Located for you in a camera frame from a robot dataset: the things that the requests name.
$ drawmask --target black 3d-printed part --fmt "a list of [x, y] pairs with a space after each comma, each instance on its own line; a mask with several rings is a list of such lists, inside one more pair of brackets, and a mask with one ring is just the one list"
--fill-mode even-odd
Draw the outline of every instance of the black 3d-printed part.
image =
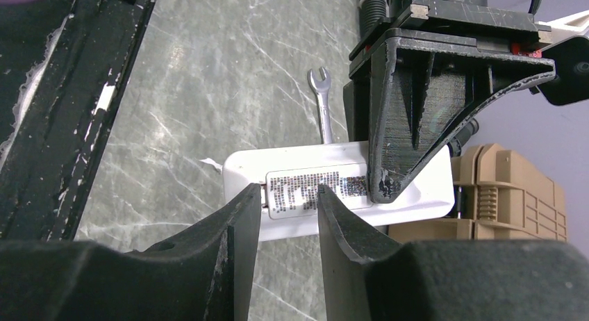
[[[394, 201], [479, 110], [554, 78], [552, 60], [481, 51], [476, 44], [393, 28], [352, 62], [344, 103], [353, 110], [347, 113], [351, 140], [370, 141], [373, 202]], [[368, 114], [359, 108], [366, 104]], [[369, 127], [362, 133], [355, 125]]]
[[0, 242], [2, 320], [247, 320], [260, 186], [145, 252]]
[[507, 40], [530, 49], [540, 49], [551, 43], [545, 37], [551, 31], [550, 26], [536, 24], [531, 14], [511, 10], [445, 0], [406, 0], [404, 7], [391, 15], [362, 37], [352, 49], [350, 60], [355, 60], [367, 47], [378, 45], [376, 41], [390, 28]]
[[423, 241], [401, 245], [320, 187], [327, 319], [589, 320], [589, 264], [565, 243]]

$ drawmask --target black frame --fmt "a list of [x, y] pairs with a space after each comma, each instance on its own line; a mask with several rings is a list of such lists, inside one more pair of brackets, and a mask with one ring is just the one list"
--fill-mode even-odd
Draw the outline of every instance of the black frame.
[[74, 238], [154, 5], [74, 1], [0, 170], [0, 238]]

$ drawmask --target marble surface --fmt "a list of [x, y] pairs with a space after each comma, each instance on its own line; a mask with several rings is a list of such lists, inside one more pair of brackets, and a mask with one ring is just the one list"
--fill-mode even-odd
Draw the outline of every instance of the marble surface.
[[[332, 76], [334, 139], [356, 0], [157, 0], [76, 239], [146, 249], [223, 206], [212, 165], [320, 143], [306, 72]], [[325, 320], [317, 236], [258, 246], [250, 320]]]

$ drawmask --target label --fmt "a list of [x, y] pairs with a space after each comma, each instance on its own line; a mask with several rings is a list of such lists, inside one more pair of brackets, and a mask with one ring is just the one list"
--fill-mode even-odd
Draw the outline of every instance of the label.
[[368, 208], [367, 165], [351, 164], [269, 172], [266, 190], [272, 219], [300, 217], [317, 213], [317, 187], [329, 186], [350, 210]]

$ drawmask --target open-end wrench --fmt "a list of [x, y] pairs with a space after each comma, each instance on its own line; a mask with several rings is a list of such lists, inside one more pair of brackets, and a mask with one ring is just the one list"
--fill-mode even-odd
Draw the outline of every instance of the open-end wrench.
[[321, 140], [324, 144], [331, 144], [333, 142], [333, 136], [331, 134], [331, 119], [329, 117], [329, 104], [327, 102], [329, 88], [331, 87], [331, 77], [325, 67], [321, 66], [319, 72], [322, 77], [321, 79], [317, 79], [313, 69], [310, 69], [307, 74], [307, 79], [309, 80], [311, 90], [313, 90], [317, 96]]

